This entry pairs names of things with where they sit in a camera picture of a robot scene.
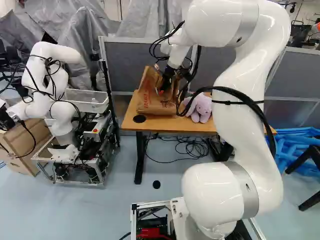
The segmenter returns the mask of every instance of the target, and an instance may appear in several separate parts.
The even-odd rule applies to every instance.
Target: red component
[[[143,239],[167,239],[172,240],[166,235],[160,234],[159,228],[142,228],[141,233],[136,236]]]

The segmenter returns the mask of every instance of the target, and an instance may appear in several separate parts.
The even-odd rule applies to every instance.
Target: purple stuffed bunny
[[[183,104],[186,106],[191,97],[187,97],[183,100]],[[211,97],[205,96],[203,93],[200,93],[194,98],[191,103],[189,111],[186,113],[186,117],[191,116],[191,119],[194,123],[201,122],[205,124],[208,122],[211,115]]]

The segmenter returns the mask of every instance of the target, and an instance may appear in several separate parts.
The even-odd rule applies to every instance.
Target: cardboard box
[[[28,119],[25,125],[35,138],[35,149],[25,157],[18,157],[29,153],[34,141],[30,133],[21,124],[17,124],[9,131],[0,132],[0,143],[10,153],[0,147],[0,161],[3,160],[14,172],[35,177],[38,169],[31,158],[51,138],[51,134],[43,119]]]

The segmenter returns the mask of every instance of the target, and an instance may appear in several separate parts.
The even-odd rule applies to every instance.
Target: brown paper bag
[[[156,86],[162,83],[162,75],[153,67],[146,66],[138,89],[136,111],[142,114],[175,115],[176,95],[179,90],[179,77],[172,80],[170,89],[161,96],[156,93]]]

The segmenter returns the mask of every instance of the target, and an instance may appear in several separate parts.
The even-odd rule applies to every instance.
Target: wooden table
[[[146,153],[147,138],[143,135],[143,132],[154,132],[154,133],[186,133],[186,134],[205,134],[212,135],[217,132],[214,124],[213,117],[209,118],[209,121],[205,124],[194,123],[190,117],[180,116],[156,116],[156,115],[144,115],[146,120],[142,123],[134,122],[133,118],[139,113],[136,111],[138,104],[138,94],[134,91],[131,98],[130,104],[126,110],[124,120],[121,128],[125,131],[136,132],[136,150],[137,150],[137,163],[135,169],[134,183],[141,184],[142,174],[144,168],[144,160]],[[225,144],[221,151],[223,158],[220,161],[226,161],[224,156],[229,157],[233,147],[229,144]]]

